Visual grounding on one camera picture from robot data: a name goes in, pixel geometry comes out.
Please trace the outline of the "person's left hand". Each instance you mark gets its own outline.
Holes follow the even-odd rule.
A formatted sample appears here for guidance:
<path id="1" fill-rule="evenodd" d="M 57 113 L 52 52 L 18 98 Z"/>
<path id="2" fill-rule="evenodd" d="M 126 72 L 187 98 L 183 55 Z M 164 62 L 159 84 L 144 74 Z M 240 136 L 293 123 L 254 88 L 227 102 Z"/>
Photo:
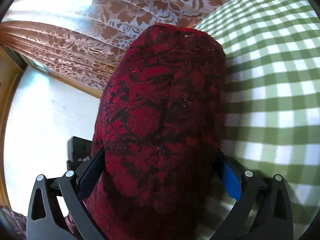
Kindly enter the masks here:
<path id="1" fill-rule="evenodd" d="M 67 224 L 67 226 L 68 226 L 68 228 L 69 228 L 69 231 L 70 231 L 72 234 L 74 234 L 76 227 L 75 227 L 73 218 L 72 218 L 72 216 L 71 216 L 70 213 L 65 217 L 65 222 L 66 222 L 66 224 Z"/>

